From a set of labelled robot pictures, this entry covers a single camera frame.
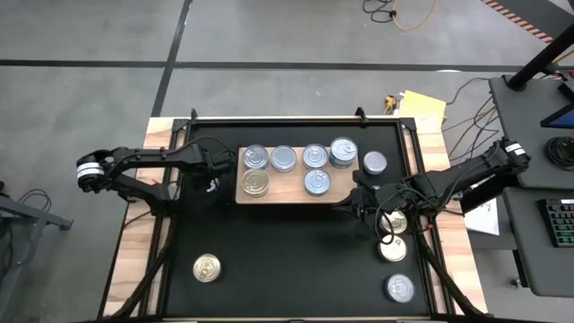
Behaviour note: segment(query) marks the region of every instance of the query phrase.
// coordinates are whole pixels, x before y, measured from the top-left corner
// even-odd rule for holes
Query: gray concrete floor
[[[402,1],[404,24],[418,21],[429,2]],[[0,59],[165,60],[182,5],[183,0],[0,0]],[[479,0],[440,0],[429,23],[412,32],[370,22],[359,0],[195,0],[178,60],[520,65],[543,47]],[[0,67],[0,179],[13,196],[46,189],[52,210],[74,219],[70,232],[46,230],[19,318],[95,317],[126,204],[112,193],[83,194],[74,163],[94,149],[142,143],[161,73]],[[387,94],[411,90],[451,100],[466,80],[496,75],[176,70],[162,115],[187,116],[191,108],[202,116],[339,115],[358,106],[379,113]],[[446,127],[471,117],[488,96],[486,82],[466,87],[448,107]],[[448,149],[463,130],[445,138]],[[562,307],[572,300],[509,290],[507,279],[516,274],[510,254],[480,252],[476,262],[495,315],[554,321],[574,316]]]

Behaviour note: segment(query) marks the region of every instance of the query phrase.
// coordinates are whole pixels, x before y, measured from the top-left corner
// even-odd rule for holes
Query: cable bundle
[[[544,155],[561,170],[574,171],[574,138],[554,137],[544,145]]]

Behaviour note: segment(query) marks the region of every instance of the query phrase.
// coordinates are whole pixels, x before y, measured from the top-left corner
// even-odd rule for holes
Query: computer monitor
[[[540,121],[542,127],[574,128],[574,104],[552,113],[548,118]]]

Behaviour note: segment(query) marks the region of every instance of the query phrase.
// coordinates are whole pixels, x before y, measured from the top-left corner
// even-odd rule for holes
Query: tin can
[[[269,153],[261,144],[252,144],[243,152],[243,165],[251,170],[264,170],[269,162]]]
[[[398,262],[406,257],[406,244],[401,237],[394,236],[392,237],[390,234],[383,237],[383,242],[378,243],[378,252],[380,255],[391,262]]]
[[[325,167],[329,161],[329,154],[320,144],[310,144],[303,150],[303,165],[308,170]]]
[[[363,169],[371,175],[378,175],[387,167],[387,157],[379,152],[368,152],[362,159]]]
[[[402,274],[391,275],[383,283],[383,290],[392,301],[407,303],[414,298],[413,281]]]
[[[264,170],[248,170],[243,174],[241,186],[252,197],[263,196],[269,189],[269,175]]]
[[[387,214],[388,220],[391,222],[391,226],[393,226],[393,232],[395,234],[403,233],[406,230],[406,216],[400,211],[394,211],[392,214]],[[387,219],[384,216],[380,217],[379,226],[383,229],[386,233],[390,233],[391,229],[388,225]]]
[[[290,172],[297,164],[297,154],[287,145],[275,147],[271,152],[271,166],[279,172]]]
[[[322,196],[331,188],[331,177],[324,170],[310,170],[305,175],[305,190],[312,196]]]
[[[194,276],[202,283],[210,283],[219,277],[222,263],[212,254],[204,254],[194,263]]]
[[[357,157],[357,144],[347,137],[338,137],[331,143],[329,161],[338,169],[345,169],[352,165]]]

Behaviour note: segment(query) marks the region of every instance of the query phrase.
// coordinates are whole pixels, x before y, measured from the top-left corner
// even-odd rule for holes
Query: white paper
[[[499,235],[499,214],[496,209],[496,198],[466,213],[465,224],[468,230]]]

